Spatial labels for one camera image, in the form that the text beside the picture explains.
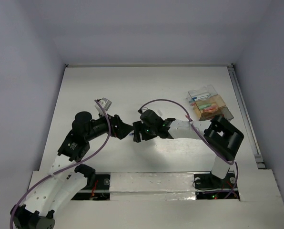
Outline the green correction tape pen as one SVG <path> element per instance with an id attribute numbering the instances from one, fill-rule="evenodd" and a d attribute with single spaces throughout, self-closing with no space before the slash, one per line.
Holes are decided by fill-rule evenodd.
<path id="1" fill-rule="evenodd" d="M 199 109 L 204 109 L 204 108 L 207 108 L 207 107 L 211 107 L 212 104 L 202 104 L 199 106 Z"/>

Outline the white marker blue cap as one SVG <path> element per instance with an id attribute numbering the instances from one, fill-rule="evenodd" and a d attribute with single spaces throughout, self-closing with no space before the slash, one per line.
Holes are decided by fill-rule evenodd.
<path id="1" fill-rule="evenodd" d="M 192 97 L 193 101 L 198 101 L 198 100 L 204 100 L 209 98 L 210 94 L 209 93 L 203 93 L 203 94 L 199 94 L 199 95 L 195 95 Z"/>

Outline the orange highlighter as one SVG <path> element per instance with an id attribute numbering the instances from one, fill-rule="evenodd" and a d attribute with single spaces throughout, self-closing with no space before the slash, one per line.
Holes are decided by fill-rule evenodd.
<path id="1" fill-rule="evenodd" d="M 203 112 L 202 112 L 202 114 L 203 115 L 210 115 L 210 114 L 215 114 L 215 113 L 217 113 L 218 112 L 218 110 L 217 109 L 212 109 L 212 110 L 203 110 Z"/>

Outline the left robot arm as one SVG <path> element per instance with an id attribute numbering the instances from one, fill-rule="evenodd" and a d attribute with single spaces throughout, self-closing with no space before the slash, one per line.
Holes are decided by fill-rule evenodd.
<path id="1" fill-rule="evenodd" d="M 95 169 L 84 164 L 90 141 L 106 134 L 108 138 L 125 138 L 133 126 L 118 115 L 101 113 L 93 119 L 83 111 L 75 115 L 47 176 L 34 184 L 10 211 L 10 228 L 52 229 L 59 210 L 83 188 L 95 183 Z"/>

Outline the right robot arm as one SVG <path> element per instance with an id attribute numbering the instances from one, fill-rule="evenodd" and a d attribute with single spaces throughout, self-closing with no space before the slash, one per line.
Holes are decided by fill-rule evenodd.
<path id="1" fill-rule="evenodd" d="M 222 115 L 211 120 L 187 121 L 176 118 L 163 120 L 153 110 L 146 110 L 140 121 L 133 123 L 133 140 L 136 143 L 159 137 L 161 139 L 199 139 L 215 154 L 209 182 L 220 187 L 226 182 L 226 175 L 235 163 L 236 154 L 244 139 L 243 133 Z"/>

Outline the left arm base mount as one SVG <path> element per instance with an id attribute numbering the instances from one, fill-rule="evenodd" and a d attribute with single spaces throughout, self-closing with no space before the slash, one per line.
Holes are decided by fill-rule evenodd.
<path id="1" fill-rule="evenodd" d="M 96 170 L 88 165 L 80 164 L 76 166 L 74 172 L 81 173 L 86 179 L 86 185 L 83 190 L 109 190 L 110 174 L 97 173 Z"/>

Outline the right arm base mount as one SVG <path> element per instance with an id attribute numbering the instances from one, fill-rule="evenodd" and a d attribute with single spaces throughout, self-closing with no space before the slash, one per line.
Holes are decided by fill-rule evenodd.
<path id="1" fill-rule="evenodd" d="M 197 190 L 215 190 L 230 187 L 232 181 L 235 181 L 235 173 L 228 172 L 225 178 L 218 178 L 212 173 L 194 174 L 193 187 Z"/>

